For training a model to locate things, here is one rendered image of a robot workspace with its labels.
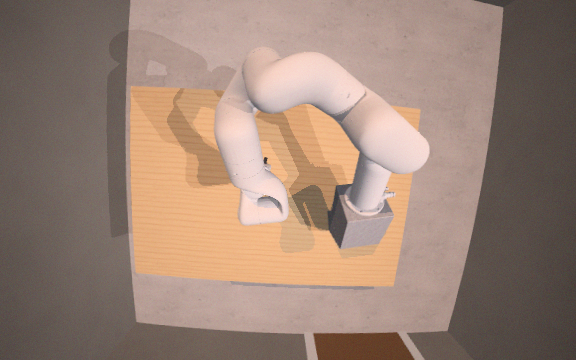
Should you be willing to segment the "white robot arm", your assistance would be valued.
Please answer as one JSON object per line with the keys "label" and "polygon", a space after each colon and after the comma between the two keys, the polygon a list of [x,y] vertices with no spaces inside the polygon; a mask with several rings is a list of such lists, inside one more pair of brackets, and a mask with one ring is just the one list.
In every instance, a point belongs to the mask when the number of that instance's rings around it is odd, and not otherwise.
{"label": "white robot arm", "polygon": [[258,110],[280,113],[301,104],[332,117],[359,151],[352,188],[344,196],[348,208],[359,215],[379,213],[384,199],[396,196],[394,191],[385,192],[391,173],[412,173],[428,159],[427,140],[328,56],[301,52],[282,59],[271,48],[255,48],[218,102],[214,120],[226,171],[240,189],[238,219],[244,226],[282,222],[289,214],[284,184],[265,169],[254,115]]}

